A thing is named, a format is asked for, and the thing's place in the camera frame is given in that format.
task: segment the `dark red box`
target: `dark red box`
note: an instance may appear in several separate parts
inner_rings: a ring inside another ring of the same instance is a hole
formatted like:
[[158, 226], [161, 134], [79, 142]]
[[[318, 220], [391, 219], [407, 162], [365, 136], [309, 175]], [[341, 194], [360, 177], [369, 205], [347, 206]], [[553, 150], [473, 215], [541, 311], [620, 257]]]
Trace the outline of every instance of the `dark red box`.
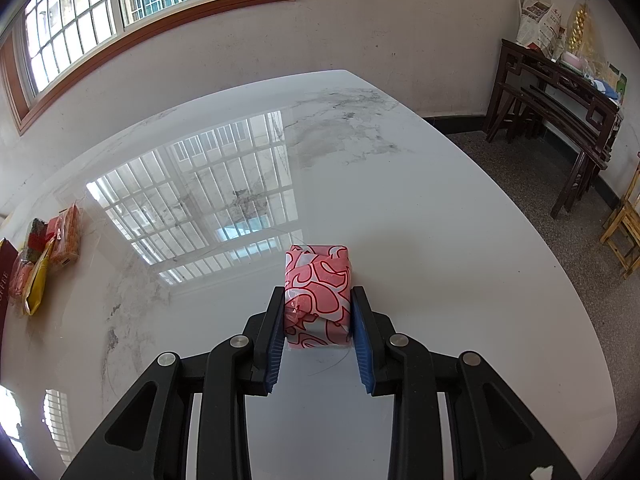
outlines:
[[9, 243], [9, 240], [5, 238], [0, 240], [0, 350], [2, 349], [6, 306], [9, 303], [9, 278], [17, 257], [18, 251]]

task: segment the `wooden window frame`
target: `wooden window frame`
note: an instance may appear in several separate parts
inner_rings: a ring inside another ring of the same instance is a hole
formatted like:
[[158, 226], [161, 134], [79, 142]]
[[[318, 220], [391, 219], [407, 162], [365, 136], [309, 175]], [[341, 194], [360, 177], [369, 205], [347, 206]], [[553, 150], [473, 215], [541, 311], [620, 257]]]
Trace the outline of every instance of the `wooden window frame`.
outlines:
[[88, 76], [91, 72], [100, 68], [109, 60], [126, 52], [130, 48], [149, 40], [152, 37], [162, 34], [172, 28], [179, 27], [185, 23], [194, 22], [200, 18], [213, 16], [228, 10], [241, 9], [261, 4], [273, 2], [284, 2], [287, 0], [210, 0], [201, 4], [187, 7], [185, 9], [172, 12], [162, 18], [153, 20], [146, 25], [136, 28], [132, 32], [117, 38], [112, 43], [87, 57], [74, 69], [70, 70], [64, 77], [57, 81], [50, 89], [47, 89], [39, 98], [37, 97], [31, 107], [20, 82], [18, 74], [18, 60], [16, 56], [23, 56], [22, 49], [14, 46], [14, 34], [10, 33], [2, 47], [0, 47], [0, 76], [7, 94], [9, 106], [14, 116], [18, 134], [23, 135], [25, 131], [65, 92], [73, 85]]

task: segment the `yellow package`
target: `yellow package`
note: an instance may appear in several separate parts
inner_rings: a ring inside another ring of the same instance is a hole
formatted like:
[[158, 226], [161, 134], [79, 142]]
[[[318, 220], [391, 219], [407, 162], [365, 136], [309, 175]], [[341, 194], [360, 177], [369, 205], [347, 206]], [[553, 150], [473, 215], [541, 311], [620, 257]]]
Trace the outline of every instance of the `yellow package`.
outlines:
[[53, 242], [55, 238], [52, 238], [47, 242], [44, 252], [40, 255], [40, 258], [36, 262], [27, 284], [22, 292], [22, 303], [24, 309], [29, 316], [33, 316], [40, 303], [42, 302], [42, 296], [44, 295], [44, 285], [47, 281], [47, 268], [49, 267], [49, 258], [53, 249]]

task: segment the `gray speckled floor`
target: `gray speckled floor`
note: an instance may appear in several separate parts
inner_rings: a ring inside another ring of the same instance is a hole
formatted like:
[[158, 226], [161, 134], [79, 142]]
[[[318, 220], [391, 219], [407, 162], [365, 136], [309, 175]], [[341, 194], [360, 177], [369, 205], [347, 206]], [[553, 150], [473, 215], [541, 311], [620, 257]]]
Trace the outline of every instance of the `gray speckled floor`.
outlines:
[[489, 144], [482, 132], [448, 138], [495, 180], [540, 232], [591, 318], [618, 410], [616, 436], [590, 475], [590, 480], [599, 479], [640, 420], [640, 272], [623, 280], [620, 262], [608, 246], [598, 243], [611, 209], [595, 190], [575, 203], [570, 214], [562, 210], [556, 220], [549, 216], [571, 164], [546, 141], [519, 138], [508, 144], [504, 134], [498, 134]]

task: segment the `blue gripper pad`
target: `blue gripper pad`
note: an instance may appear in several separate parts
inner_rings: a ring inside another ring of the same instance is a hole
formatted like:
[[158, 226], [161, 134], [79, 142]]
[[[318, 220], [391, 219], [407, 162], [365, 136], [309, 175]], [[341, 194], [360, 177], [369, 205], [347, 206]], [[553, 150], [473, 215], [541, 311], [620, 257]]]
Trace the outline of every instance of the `blue gripper pad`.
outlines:
[[278, 309], [276, 323], [274, 324], [274, 329], [271, 332], [269, 347], [267, 350], [267, 372], [265, 383], [269, 393], [273, 390], [273, 385], [278, 382], [278, 372], [280, 371], [280, 361], [282, 360], [282, 350], [284, 349], [283, 316], [284, 300]]
[[362, 313], [355, 295], [351, 293], [351, 327], [353, 332], [353, 346], [356, 349], [356, 359], [360, 369], [360, 380], [367, 389], [367, 393], [373, 392], [375, 379], [373, 377], [373, 354], [369, 335], [362, 319]]

